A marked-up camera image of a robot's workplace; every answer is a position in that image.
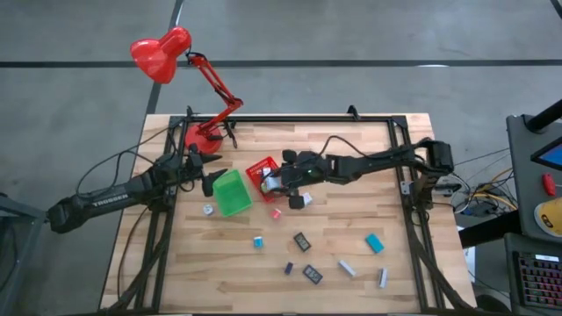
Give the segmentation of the black rectangular case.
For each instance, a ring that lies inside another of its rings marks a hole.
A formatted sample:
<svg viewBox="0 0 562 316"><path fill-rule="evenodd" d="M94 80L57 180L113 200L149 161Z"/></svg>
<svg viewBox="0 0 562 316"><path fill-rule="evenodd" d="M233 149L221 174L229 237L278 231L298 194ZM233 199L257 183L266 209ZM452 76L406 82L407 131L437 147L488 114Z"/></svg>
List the black rectangular case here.
<svg viewBox="0 0 562 316"><path fill-rule="evenodd" d="M295 234L293 239L302 252L306 252L311 248L310 242L302 232Z"/></svg>

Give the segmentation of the red stop button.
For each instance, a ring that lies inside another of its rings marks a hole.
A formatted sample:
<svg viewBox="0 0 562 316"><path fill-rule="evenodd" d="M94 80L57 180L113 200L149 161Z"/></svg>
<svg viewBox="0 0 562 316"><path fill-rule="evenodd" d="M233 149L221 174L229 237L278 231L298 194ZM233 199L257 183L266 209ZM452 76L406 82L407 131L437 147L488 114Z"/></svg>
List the red stop button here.
<svg viewBox="0 0 562 316"><path fill-rule="evenodd" d="M544 191L548 196L554 197L556 195L557 185L550 173L542 174L542 184L544 187Z"/></svg>

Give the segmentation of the red desk lamp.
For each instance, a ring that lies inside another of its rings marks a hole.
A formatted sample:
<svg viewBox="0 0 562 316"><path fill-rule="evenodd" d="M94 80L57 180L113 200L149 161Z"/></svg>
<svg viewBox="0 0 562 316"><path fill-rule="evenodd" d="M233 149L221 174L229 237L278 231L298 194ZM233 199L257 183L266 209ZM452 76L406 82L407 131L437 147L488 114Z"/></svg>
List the red desk lamp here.
<svg viewBox="0 0 562 316"><path fill-rule="evenodd" d="M199 70L210 83L213 91L225 103L226 109L214 118L187 129L184 143L188 147L195 144L205 154L216 153L224 136L220 124L226 124L227 117L243 106L224 84L211 62L202 53L191 51L190 32L182 26L168 30L160 39L139 39L130 46L133 61L142 72L156 83L167 84L172 81L177 70L177 59L184 54L188 64Z"/></svg>

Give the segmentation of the black cart beam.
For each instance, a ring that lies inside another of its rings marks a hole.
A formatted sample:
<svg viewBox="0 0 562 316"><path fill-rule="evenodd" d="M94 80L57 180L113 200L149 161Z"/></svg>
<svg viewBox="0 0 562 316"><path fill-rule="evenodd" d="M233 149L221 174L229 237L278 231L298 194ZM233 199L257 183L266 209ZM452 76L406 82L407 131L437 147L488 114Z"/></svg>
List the black cart beam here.
<svg viewBox="0 0 562 316"><path fill-rule="evenodd" d="M505 213L500 217L464 228L459 232L459 238L462 248L471 248L502 239L506 233L522 233L518 211Z"/></svg>

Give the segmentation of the red plastic basket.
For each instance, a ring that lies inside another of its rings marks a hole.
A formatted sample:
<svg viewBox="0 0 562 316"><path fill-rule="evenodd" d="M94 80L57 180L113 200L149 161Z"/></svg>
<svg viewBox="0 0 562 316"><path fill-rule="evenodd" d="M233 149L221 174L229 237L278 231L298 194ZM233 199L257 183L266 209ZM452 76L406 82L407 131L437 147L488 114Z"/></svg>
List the red plastic basket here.
<svg viewBox="0 0 562 316"><path fill-rule="evenodd" d="M272 203L275 200L275 195L273 193L264 193L261 189L261 181L263 176L263 169L269 168L270 170L277 169L278 165L271 156L263 158L261 161L255 163L251 167L246 169L246 174L253 184L254 188L263 199L265 203Z"/></svg>

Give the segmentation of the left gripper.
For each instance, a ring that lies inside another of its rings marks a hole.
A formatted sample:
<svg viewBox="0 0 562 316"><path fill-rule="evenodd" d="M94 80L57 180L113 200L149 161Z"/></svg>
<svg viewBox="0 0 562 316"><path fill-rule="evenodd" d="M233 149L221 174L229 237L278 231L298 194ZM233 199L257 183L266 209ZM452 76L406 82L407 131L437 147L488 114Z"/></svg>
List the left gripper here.
<svg viewBox="0 0 562 316"><path fill-rule="evenodd" d="M197 149L189 150L188 160L186 161L186 174L189 180L200 180L202 182L202 191L205 197L211 197L213 195L214 182L225 174L227 169L221 169L205 175L204 164L217 161L221 158L222 156L220 154L205 154Z"/></svg>

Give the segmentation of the black backlit keyboard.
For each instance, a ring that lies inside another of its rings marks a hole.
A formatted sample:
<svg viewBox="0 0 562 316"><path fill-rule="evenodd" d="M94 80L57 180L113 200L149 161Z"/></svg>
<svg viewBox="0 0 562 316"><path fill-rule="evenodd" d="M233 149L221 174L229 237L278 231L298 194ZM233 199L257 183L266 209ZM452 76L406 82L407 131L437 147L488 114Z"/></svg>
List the black backlit keyboard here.
<svg viewBox="0 0 562 316"><path fill-rule="evenodd" d="M520 303L562 311L562 258L523 252L513 257Z"/></svg>

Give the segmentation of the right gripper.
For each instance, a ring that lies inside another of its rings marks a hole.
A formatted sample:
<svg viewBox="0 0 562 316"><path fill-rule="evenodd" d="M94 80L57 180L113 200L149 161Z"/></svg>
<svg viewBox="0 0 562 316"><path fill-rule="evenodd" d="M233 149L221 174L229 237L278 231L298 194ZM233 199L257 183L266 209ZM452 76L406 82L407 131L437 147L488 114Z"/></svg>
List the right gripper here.
<svg viewBox="0 0 562 316"><path fill-rule="evenodd" d="M283 160L280 169L281 183L284 187L300 187L324 181L328 163L320 154L313 151L286 149L282 152ZM289 196L289 207L294 210L306 206L303 196Z"/></svg>

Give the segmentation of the grey metal stand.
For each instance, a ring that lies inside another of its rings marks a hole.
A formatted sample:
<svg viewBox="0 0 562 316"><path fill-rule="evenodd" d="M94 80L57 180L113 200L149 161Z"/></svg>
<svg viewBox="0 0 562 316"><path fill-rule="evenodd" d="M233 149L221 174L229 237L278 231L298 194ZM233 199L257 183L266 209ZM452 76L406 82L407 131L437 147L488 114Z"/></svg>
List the grey metal stand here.
<svg viewBox="0 0 562 316"><path fill-rule="evenodd" d="M9 316L46 213L0 193L0 316Z"/></svg>

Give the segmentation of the green plastic basket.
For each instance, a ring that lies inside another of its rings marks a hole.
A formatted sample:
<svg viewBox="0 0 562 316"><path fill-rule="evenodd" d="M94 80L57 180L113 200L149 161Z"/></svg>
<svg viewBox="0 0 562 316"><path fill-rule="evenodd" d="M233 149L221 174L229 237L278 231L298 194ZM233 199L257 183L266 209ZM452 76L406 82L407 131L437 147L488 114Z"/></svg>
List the green plastic basket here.
<svg viewBox="0 0 562 316"><path fill-rule="evenodd" d="M213 183L213 195L224 217L234 216L253 205L248 187L237 169L226 172Z"/></svg>

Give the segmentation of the teal box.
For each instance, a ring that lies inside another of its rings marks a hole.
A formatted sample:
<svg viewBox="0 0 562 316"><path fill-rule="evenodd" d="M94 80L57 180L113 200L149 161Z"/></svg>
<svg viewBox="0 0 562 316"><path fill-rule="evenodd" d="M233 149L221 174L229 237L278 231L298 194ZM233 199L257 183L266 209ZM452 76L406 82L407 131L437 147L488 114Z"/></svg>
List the teal box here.
<svg viewBox="0 0 562 316"><path fill-rule="evenodd" d="M370 233L369 235L367 235L365 237L365 242L375 254L382 252L385 248L378 236L374 233Z"/></svg>

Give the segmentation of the grey equipment cart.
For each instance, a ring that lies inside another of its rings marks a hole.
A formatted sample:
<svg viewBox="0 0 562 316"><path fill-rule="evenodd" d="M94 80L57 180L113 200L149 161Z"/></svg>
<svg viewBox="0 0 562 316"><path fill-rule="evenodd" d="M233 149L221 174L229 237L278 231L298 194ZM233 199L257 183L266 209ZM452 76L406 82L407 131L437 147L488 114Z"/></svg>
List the grey equipment cart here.
<svg viewBox="0 0 562 316"><path fill-rule="evenodd" d="M536 223L534 211L537 205L551 199L544 192L542 174L550 173L562 184L562 171L533 162L531 156L562 137L562 121L556 121L544 133L532 133L522 117L507 117L508 140L512 167L515 174L515 192L521 233L504 235L508 261L510 303L512 312L523 316L562 316L562 310L534 308L521 304L521 292L517 285L515 253L557 256L562 262L562 238L544 232Z"/></svg>

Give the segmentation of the black cart pole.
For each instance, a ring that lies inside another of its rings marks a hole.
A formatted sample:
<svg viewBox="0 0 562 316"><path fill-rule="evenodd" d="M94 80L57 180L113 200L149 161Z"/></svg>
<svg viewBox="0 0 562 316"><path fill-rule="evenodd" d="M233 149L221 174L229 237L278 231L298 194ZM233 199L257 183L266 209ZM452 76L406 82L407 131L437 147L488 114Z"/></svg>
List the black cart pole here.
<svg viewBox="0 0 562 316"><path fill-rule="evenodd" d="M526 128L532 133L544 133L554 121L562 118L562 98L535 116L524 115Z"/></svg>

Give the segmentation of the yellow round object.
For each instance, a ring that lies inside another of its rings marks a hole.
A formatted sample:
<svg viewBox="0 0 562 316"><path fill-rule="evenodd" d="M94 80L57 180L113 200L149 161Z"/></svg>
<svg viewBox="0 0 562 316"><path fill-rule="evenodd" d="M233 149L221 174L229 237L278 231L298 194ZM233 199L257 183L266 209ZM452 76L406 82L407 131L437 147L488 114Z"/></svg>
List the yellow round object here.
<svg viewBox="0 0 562 316"><path fill-rule="evenodd" d="M562 238L562 197L536 206L534 217L537 225L547 234Z"/></svg>

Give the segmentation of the dark blue rectangular case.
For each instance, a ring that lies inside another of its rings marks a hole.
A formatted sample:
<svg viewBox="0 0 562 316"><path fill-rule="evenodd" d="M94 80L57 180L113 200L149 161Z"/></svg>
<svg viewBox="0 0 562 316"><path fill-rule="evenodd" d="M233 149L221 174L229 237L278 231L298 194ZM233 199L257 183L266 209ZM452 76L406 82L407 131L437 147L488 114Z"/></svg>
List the dark blue rectangular case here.
<svg viewBox="0 0 562 316"><path fill-rule="evenodd" d="M319 284L323 278L323 275L310 264L303 269L303 275L315 285Z"/></svg>

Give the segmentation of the blue screen display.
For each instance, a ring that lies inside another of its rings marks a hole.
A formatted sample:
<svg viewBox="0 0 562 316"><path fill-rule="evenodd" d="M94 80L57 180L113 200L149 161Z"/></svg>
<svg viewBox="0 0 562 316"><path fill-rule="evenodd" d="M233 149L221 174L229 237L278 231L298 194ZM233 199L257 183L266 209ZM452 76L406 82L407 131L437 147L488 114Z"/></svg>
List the blue screen display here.
<svg viewBox="0 0 562 316"><path fill-rule="evenodd" d="M535 163L562 171L562 136L537 150L530 159Z"/></svg>

